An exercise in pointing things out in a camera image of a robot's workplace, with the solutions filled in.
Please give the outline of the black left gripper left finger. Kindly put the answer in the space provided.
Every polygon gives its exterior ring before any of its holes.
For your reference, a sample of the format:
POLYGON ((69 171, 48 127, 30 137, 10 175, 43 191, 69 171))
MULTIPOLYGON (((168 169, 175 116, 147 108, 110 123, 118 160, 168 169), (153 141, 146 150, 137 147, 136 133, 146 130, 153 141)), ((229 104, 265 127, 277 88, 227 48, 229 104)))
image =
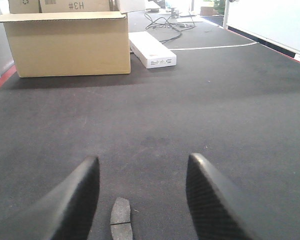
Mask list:
POLYGON ((0 240, 86 240, 100 192, 100 164, 88 156, 45 196, 0 222, 0 240))

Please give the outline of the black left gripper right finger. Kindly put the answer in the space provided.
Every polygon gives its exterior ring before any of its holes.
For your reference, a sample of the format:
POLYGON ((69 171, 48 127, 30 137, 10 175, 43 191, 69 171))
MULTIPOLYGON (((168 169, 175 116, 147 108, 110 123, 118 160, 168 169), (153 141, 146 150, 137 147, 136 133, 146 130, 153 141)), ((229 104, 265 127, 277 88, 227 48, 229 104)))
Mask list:
POLYGON ((213 165, 199 153, 188 157, 186 200, 199 240, 259 240, 236 214, 216 183, 213 165))

